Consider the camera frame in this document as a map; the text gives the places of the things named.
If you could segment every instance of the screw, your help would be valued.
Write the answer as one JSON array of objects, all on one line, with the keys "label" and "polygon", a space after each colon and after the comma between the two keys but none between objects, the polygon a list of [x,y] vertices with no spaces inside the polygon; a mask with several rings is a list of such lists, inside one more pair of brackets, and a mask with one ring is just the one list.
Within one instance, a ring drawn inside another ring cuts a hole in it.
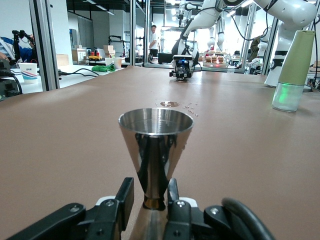
[{"label": "screw", "polygon": [[72,213],[75,213],[75,212],[79,211],[79,209],[80,208],[77,207],[77,205],[74,205],[74,207],[70,208],[69,211],[72,212]]},{"label": "screw", "polygon": [[173,232],[173,235],[174,235],[175,237],[180,237],[181,232],[179,232],[178,230],[175,230],[175,231]]},{"label": "screw", "polygon": [[182,208],[184,205],[186,205],[186,203],[184,201],[177,201],[176,204]]},{"label": "screw", "polygon": [[112,200],[109,200],[109,201],[107,201],[107,202],[105,203],[105,205],[106,205],[107,207],[111,207],[113,204],[115,204],[115,203],[114,203],[114,201],[112,201]]},{"label": "screw", "polygon": [[211,209],[210,209],[210,212],[211,212],[212,214],[216,215],[217,213],[219,213],[219,210],[214,207],[214,208],[211,208]]}]

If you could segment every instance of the glass base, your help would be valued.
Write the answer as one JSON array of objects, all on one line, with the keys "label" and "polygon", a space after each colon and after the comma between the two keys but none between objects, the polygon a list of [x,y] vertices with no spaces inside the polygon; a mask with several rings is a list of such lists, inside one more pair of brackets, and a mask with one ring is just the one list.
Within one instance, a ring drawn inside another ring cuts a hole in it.
[{"label": "glass base", "polygon": [[284,112],[297,111],[304,87],[304,85],[278,82],[273,96],[272,107]]}]

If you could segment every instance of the cardboard box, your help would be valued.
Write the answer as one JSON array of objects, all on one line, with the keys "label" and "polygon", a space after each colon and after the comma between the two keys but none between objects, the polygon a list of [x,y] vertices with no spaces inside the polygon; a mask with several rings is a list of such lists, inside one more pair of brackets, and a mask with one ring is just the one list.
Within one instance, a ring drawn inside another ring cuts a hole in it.
[{"label": "cardboard box", "polygon": [[103,50],[104,52],[106,51],[114,51],[114,46],[113,45],[103,45]]},{"label": "cardboard box", "polygon": [[116,53],[106,53],[106,54],[105,54],[105,57],[106,57],[106,58],[114,58],[115,55],[116,55]]},{"label": "cardboard box", "polygon": [[104,53],[105,54],[115,54],[116,51],[115,50],[112,50],[112,51],[104,50]]}]

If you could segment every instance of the blue jacket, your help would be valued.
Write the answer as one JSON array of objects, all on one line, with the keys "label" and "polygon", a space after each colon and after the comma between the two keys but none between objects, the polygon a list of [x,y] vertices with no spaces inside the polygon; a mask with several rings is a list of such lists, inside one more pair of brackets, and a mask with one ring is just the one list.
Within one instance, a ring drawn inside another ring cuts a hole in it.
[{"label": "blue jacket", "polygon": [[[11,44],[11,45],[14,44],[14,41],[7,37],[3,36],[2,39],[7,44]],[[30,63],[32,60],[32,48],[19,46],[19,49],[20,49],[20,56],[22,61],[24,62],[26,60],[27,63]]]}]

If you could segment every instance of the green cloth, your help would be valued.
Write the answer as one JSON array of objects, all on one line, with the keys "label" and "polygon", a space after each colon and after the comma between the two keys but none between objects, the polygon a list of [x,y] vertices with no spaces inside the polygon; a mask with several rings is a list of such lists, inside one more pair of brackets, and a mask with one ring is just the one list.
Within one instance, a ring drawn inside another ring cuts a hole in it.
[{"label": "green cloth", "polygon": [[92,67],[92,71],[96,71],[96,72],[114,72],[116,70],[115,65],[111,64],[108,66],[93,66]]}]

